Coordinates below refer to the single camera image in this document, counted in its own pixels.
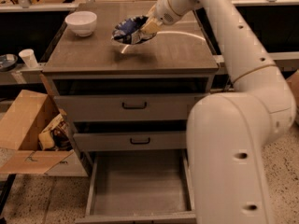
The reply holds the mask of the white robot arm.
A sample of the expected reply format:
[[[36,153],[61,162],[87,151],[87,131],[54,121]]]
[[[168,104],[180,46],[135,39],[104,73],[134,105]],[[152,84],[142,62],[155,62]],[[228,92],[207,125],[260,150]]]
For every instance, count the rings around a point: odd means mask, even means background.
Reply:
[[[143,31],[173,24],[203,7],[233,83],[208,95],[187,122],[187,149],[198,224],[275,224],[262,149],[292,126],[289,85],[230,0],[158,0]]]

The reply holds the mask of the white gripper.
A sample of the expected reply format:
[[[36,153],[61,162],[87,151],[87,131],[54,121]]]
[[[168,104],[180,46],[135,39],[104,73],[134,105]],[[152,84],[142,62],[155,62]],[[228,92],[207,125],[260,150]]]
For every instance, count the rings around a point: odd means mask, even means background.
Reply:
[[[140,34],[157,34],[163,24],[172,25],[186,13],[198,7],[200,7],[198,0],[158,0],[156,5],[153,5],[146,14],[145,22],[139,29]]]

